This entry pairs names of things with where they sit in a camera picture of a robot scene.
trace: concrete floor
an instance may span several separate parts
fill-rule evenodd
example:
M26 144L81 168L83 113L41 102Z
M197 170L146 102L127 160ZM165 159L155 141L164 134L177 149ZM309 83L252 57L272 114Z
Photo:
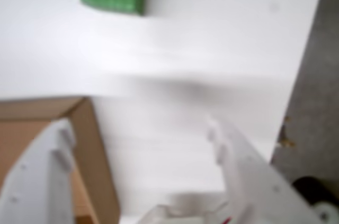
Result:
M320 0L287 116L295 146L277 148L273 165L290 181L312 175L339 194L339 0Z

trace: cardboard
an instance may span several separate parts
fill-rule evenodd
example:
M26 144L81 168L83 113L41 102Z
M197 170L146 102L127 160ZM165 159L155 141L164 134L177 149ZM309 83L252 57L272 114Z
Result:
M18 157L51 120L68 117L77 145L72 174L77 222L118 224L120 208L90 98L0 102L0 186Z

